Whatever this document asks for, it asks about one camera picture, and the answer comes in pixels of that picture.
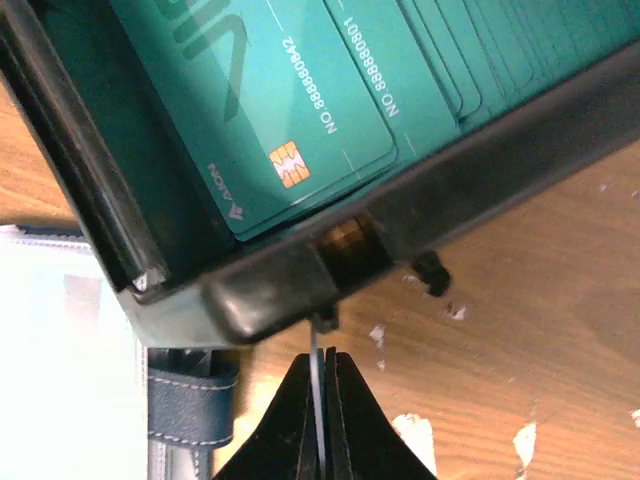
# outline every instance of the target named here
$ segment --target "clip jaw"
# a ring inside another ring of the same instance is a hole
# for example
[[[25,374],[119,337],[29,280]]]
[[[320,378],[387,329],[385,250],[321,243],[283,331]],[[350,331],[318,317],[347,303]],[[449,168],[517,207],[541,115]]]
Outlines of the clip jaw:
[[[350,355],[329,348],[324,372],[330,480],[436,480],[395,433]],[[318,480],[309,355],[298,355],[262,421],[215,480]]]

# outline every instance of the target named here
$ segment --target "stitching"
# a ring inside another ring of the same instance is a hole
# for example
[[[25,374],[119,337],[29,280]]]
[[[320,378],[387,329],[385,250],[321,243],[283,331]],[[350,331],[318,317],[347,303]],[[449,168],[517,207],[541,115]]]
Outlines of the stitching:
[[[196,442],[192,440],[186,440],[180,437],[174,437],[173,435],[166,435],[161,432],[154,432],[153,430],[149,430],[148,434],[152,437],[164,438],[165,440],[169,440],[170,442],[177,442],[182,445],[193,445],[193,446],[217,445],[218,443],[223,443],[233,438],[233,435],[229,435],[228,437],[221,438],[220,440],[206,440],[204,442]]]
[[[233,388],[238,384],[238,381],[234,380],[234,382],[230,385],[221,385],[219,387],[208,387],[205,385],[194,385],[191,383],[176,382],[174,380],[166,380],[164,378],[155,377],[153,375],[149,375],[148,378],[149,380],[153,380],[154,382],[158,382],[158,383],[164,383],[165,385],[173,385],[174,387],[190,388],[191,390],[202,390],[205,392],[229,390],[230,388]]]
[[[199,480],[200,479],[200,450],[196,450],[195,452],[193,452],[193,463],[194,463],[196,479]]]

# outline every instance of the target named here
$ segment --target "blue fabric strap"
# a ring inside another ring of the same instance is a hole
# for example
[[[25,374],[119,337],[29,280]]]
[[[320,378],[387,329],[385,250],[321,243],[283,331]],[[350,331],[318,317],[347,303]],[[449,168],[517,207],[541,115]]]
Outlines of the blue fabric strap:
[[[200,377],[149,368],[149,439],[199,451],[200,457],[228,444],[237,371],[224,370]]]

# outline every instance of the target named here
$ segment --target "green card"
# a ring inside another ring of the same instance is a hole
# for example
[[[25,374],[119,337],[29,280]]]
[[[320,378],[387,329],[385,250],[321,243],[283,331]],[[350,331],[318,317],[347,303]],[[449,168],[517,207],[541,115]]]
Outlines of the green card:
[[[423,158],[460,129],[395,0],[325,0],[394,136],[399,164]]]
[[[396,160],[322,2],[111,3],[236,237]]]

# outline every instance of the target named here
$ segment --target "wooden surface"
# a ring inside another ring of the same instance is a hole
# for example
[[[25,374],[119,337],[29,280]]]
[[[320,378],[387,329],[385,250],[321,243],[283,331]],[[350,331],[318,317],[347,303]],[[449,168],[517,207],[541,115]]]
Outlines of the wooden surface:
[[[389,419],[428,418],[441,479],[512,480],[514,435],[538,423],[534,479],[638,479],[640,143],[458,239],[441,252],[444,299],[396,272],[341,305],[323,339],[357,362]],[[72,214],[0,91],[0,222]],[[464,320],[446,315],[466,307]],[[369,338],[386,327],[386,370]],[[245,355],[236,440],[259,421],[293,357],[299,325]]]

